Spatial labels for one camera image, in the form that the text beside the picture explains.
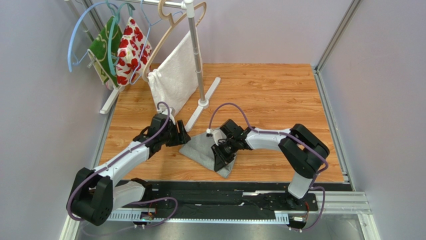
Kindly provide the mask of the grey cloth napkin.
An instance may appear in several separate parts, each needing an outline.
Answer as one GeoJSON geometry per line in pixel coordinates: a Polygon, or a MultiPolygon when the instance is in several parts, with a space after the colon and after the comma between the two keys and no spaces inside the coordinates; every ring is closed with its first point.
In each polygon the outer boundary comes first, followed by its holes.
{"type": "MultiPolygon", "coordinates": [[[[182,155],[188,157],[189,159],[202,165],[206,169],[215,172],[214,154],[211,147],[217,145],[215,144],[212,137],[207,137],[206,131],[204,133],[191,137],[191,140],[188,143],[184,144],[183,147],[179,150],[179,152],[182,155]]],[[[215,173],[227,179],[232,172],[236,157],[230,164],[215,173]]]]}

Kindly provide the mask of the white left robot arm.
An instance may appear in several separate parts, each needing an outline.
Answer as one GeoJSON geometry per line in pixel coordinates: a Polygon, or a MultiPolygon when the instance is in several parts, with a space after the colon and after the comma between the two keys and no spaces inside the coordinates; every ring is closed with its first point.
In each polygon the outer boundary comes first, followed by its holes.
{"type": "Polygon", "coordinates": [[[184,145],[190,139],[182,120],[166,113],[155,114],[151,124],[118,155],[94,169],[83,167],[77,172],[66,203],[68,215],[75,221],[100,226],[118,208],[151,203],[152,184],[140,178],[120,182],[163,146],[184,145]]]}

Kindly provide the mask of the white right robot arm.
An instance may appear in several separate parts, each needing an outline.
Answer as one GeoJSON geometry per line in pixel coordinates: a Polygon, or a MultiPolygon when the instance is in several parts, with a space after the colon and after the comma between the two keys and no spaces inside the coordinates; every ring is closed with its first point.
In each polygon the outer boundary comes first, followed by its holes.
{"type": "Polygon", "coordinates": [[[211,150],[216,172],[232,163],[240,150],[282,152],[295,172],[287,189],[295,199],[306,195],[330,154],[329,148],[299,123],[283,130],[251,126],[243,129],[229,119],[219,129],[208,129],[206,134],[214,140],[211,150]]]}

